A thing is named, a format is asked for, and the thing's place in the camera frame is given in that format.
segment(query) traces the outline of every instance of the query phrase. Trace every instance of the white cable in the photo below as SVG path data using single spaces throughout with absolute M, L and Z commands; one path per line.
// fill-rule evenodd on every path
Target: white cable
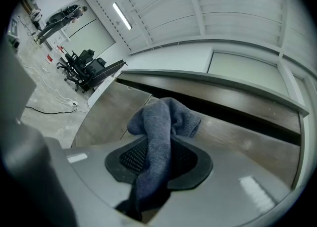
M 17 55 L 18 55 L 18 57 L 21 59 L 22 63 L 24 63 L 24 60 L 20 57 L 20 54 L 18 53 Z M 49 89 L 51 89 L 51 90 L 53 90 L 54 92 L 58 93 L 58 95 L 63 98 L 63 99 L 61 99 L 60 97 L 55 96 L 54 98 L 55 98 L 55 100 L 56 100 L 57 102 L 59 102 L 59 103 L 61 103 L 61 104 L 68 104 L 67 101 L 66 101 L 66 102 L 60 102 L 59 100 L 64 101 L 64 100 L 69 99 L 70 101 L 73 101 L 73 100 L 70 99 L 70 98 L 65 98 L 65 97 L 63 97 L 57 90 L 55 90 L 55 89 L 53 89 L 52 87 L 48 86 L 48 84 L 46 84 L 46 82 L 45 82 L 43 76 L 37 71 L 37 69 L 35 69 L 35 68 L 33 68 L 33 67 L 26 66 L 26 65 L 24 65 L 24 64 L 22 64 L 22 65 L 23 65 L 25 68 L 35 70 L 36 73 L 42 78 L 42 80 L 43 80 L 44 84 L 46 85 L 46 87 L 49 88 Z M 77 112 L 82 112 L 82 113 L 88 114 L 88 112 L 84 112 L 84 111 L 80 111 L 80 110 L 77 110 Z

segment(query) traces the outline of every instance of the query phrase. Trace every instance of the ceiling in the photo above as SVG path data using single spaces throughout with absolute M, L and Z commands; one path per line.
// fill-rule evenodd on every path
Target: ceiling
M 314 30 L 298 22 L 296 0 L 96 0 L 121 35 L 130 53 L 191 40 L 230 40 L 260 45 L 280 52 L 305 42 L 316 51 Z M 116 2 L 132 29 L 128 30 L 112 8 Z M 296 22 L 284 43 L 287 22 Z

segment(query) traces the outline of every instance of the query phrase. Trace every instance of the black chair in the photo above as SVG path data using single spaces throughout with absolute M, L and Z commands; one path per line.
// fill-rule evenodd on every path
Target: black chair
M 91 49 L 84 50 L 80 54 L 80 56 L 76 55 L 76 53 L 74 51 L 72 51 L 72 52 L 73 52 L 73 54 L 71 56 L 68 53 L 65 54 L 65 57 L 67 59 L 66 65 L 63 65 L 60 62 L 57 63 L 59 65 L 57 68 L 58 69 L 59 68 L 63 68 L 64 72 L 67 73 L 67 77 L 68 78 L 66 80 L 69 79 L 70 75 L 73 76 L 73 77 L 76 76 L 75 73 L 74 73 L 74 68 L 73 68 L 73 66 L 74 66 L 74 64 L 76 62 L 81 63 L 81 66 L 84 67 L 87 63 L 89 63 L 89 62 L 91 62 L 93 60 L 93 56 L 95 54 L 95 52 L 93 50 L 91 50 Z
M 91 87 L 92 80 L 100 75 L 104 70 L 106 62 L 101 59 L 94 59 L 87 66 L 83 66 L 83 62 L 77 59 L 73 64 L 75 76 L 67 76 L 66 80 L 73 81 L 76 84 L 75 91 L 78 91 L 79 87 L 83 89 L 83 92 L 88 91 Z

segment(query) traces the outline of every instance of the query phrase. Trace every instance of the ceiling light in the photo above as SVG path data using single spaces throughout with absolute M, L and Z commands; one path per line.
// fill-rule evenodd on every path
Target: ceiling light
M 120 8 L 118 7 L 118 5 L 116 3 L 113 3 L 112 6 L 115 9 L 115 11 L 119 14 L 120 18 L 123 20 L 123 22 L 127 26 L 127 28 L 130 30 L 132 27 L 131 27 L 130 23 L 128 22 L 127 18 L 123 15 L 123 13 L 120 10 Z

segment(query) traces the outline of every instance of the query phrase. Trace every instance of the floor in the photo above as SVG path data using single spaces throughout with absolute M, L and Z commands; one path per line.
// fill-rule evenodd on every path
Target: floor
M 31 32 L 36 30 L 22 6 L 18 5 L 13 14 L 16 17 L 19 15 Z M 62 69 L 57 70 L 56 65 L 48 64 L 45 60 L 49 53 L 47 47 L 44 44 L 42 48 L 36 45 L 33 37 L 28 36 L 28 30 L 21 22 L 19 22 L 18 27 L 20 34 L 18 57 L 22 65 L 36 69 L 48 86 L 57 90 L 63 97 L 75 100 L 79 104 L 79 111 L 67 114 L 42 114 L 26 108 L 21 122 L 37 128 L 44 136 L 56 138 L 62 148 L 70 148 L 81 123 L 89 112 L 87 100 L 92 91 L 82 93 L 79 90 L 75 92 L 75 84 L 64 81 L 65 75 L 62 73 Z M 58 93 L 46 87 L 42 78 L 34 69 L 25 67 L 25 70 L 37 85 L 27 106 L 43 112 L 72 111 L 73 109 L 68 104 L 61 104 L 55 99 L 55 97 L 59 97 Z

